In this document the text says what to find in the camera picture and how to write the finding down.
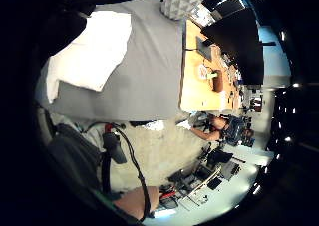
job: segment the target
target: wall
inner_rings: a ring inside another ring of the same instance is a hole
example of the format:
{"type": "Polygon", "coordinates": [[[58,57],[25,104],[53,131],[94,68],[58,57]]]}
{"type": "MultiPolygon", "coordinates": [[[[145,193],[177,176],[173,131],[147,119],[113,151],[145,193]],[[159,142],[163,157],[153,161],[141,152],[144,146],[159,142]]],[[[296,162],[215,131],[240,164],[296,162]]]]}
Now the wall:
{"type": "Polygon", "coordinates": [[[287,55],[270,26],[258,27],[259,40],[275,42],[276,46],[263,46],[264,88],[279,88],[290,85],[291,71],[287,55]]]}

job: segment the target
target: white cloth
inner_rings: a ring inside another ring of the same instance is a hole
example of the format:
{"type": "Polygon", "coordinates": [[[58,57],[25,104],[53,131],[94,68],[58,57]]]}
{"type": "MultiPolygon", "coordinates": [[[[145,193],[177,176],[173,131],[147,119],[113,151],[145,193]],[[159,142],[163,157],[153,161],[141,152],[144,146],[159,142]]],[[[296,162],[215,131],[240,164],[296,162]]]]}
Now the white cloth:
{"type": "Polygon", "coordinates": [[[176,126],[183,127],[185,129],[188,129],[188,130],[191,129],[191,125],[189,124],[188,119],[183,121],[183,122],[181,122],[181,123],[179,123],[179,124],[177,124],[176,126]]]}
{"type": "Polygon", "coordinates": [[[59,81],[101,91],[127,51],[132,31],[131,15],[113,11],[93,12],[86,29],[49,60],[47,96],[58,96],[59,81]]]}

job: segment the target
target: ceiling light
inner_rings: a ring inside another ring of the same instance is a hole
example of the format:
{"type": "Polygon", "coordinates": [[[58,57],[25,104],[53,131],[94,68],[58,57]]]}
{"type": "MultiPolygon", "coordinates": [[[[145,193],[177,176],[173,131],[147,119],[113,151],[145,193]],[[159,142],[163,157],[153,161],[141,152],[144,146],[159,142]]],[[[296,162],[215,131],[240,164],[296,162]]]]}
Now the ceiling light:
{"type": "Polygon", "coordinates": [[[174,210],[174,209],[156,211],[156,212],[154,212],[154,218],[167,217],[167,216],[169,216],[171,214],[175,214],[175,213],[176,213],[176,210],[174,210]]]}
{"type": "Polygon", "coordinates": [[[255,195],[256,193],[258,193],[260,190],[260,185],[257,186],[257,188],[253,191],[253,195],[255,195]]]}
{"type": "Polygon", "coordinates": [[[286,38],[285,32],[281,31],[280,32],[280,37],[281,37],[282,41],[285,41],[285,38],[286,38]]]}

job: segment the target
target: wooden desk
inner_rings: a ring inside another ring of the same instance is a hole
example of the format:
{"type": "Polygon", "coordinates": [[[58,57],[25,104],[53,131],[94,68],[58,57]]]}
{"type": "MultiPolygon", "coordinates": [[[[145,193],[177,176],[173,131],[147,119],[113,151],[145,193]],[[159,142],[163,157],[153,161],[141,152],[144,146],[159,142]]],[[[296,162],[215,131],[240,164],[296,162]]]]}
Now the wooden desk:
{"type": "MultiPolygon", "coordinates": [[[[196,49],[196,36],[202,40],[206,39],[200,34],[200,28],[190,20],[187,20],[187,49],[196,49]]],[[[197,51],[185,51],[180,97],[180,107],[183,110],[223,110],[239,108],[239,90],[233,85],[233,81],[235,80],[235,68],[233,66],[229,67],[229,73],[232,78],[230,83],[227,68],[223,66],[225,63],[220,57],[220,49],[218,46],[211,46],[211,56],[212,61],[210,62],[197,51]],[[222,71],[223,91],[221,93],[217,93],[211,89],[209,80],[203,80],[199,77],[198,66],[202,63],[213,70],[222,71]],[[231,91],[234,92],[234,95],[232,98],[229,98],[231,91]]]]}

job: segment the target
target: floor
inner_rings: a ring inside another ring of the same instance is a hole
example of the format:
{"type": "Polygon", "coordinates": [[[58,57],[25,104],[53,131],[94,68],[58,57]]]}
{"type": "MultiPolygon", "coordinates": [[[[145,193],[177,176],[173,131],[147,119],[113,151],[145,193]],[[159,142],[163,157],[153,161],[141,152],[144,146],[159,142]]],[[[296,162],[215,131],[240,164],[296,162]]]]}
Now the floor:
{"type": "MultiPolygon", "coordinates": [[[[272,111],[273,109],[273,94],[265,93],[267,99],[265,106],[272,111]]],[[[220,114],[233,114],[239,115],[241,110],[230,111],[224,110],[211,111],[215,115],[220,114]]],[[[249,113],[252,114],[255,122],[262,119],[263,125],[256,125],[257,128],[265,129],[271,120],[271,113],[267,113],[265,118],[261,116],[264,113],[249,113]]],[[[167,178],[176,171],[182,168],[192,167],[196,162],[196,158],[201,153],[201,148],[207,146],[207,142],[194,136],[190,131],[176,127],[176,123],[189,118],[190,113],[179,111],[176,117],[164,120],[164,129],[161,131],[152,131],[140,126],[131,127],[128,122],[119,122],[126,125],[124,133],[130,140],[134,151],[135,157],[140,165],[141,171],[146,179],[147,185],[161,186],[168,183],[167,178]]],[[[196,116],[191,117],[190,121],[194,122],[196,116]]],[[[57,122],[70,122],[69,119],[58,114],[51,114],[54,123],[57,122]]],[[[83,128],[86,128],[91,122],[80,121],[73,119],[72,122],[77,122],[83,128]]],[[[101,145],[101,132],[104,129],[102,125],[94,127],[88,132],[86,138],[95,144],[97,147],[102,148],[101,145]]],[[[126,143],[121,139],[122,149],[127,158],[126,164],[111,164],[111,188],[115,191],[128,191],[140,186],[137,178],[138,174],[134,168],[126,143]]],[[[217,147],[217,143],[212,143],[212,148],[217,147]]],[[[180,202],[177,207],[176,213],[164,218],[147,219],[146,225],[160,226],[163,224],[171,226],[187,226],[195,225],[207,220],[211,220],[228,210],[234,208],[240,203],[246,193],[253,187],[255,177],[258,173],[258,167],[252,164],[241,164],[240,172],[233,176],[230,181],[224,180],[216,190],[205,189],[201,194],[209,195],[210,200],[204,205],[197,207],[191,201],[184,200],[180,202]]]]}

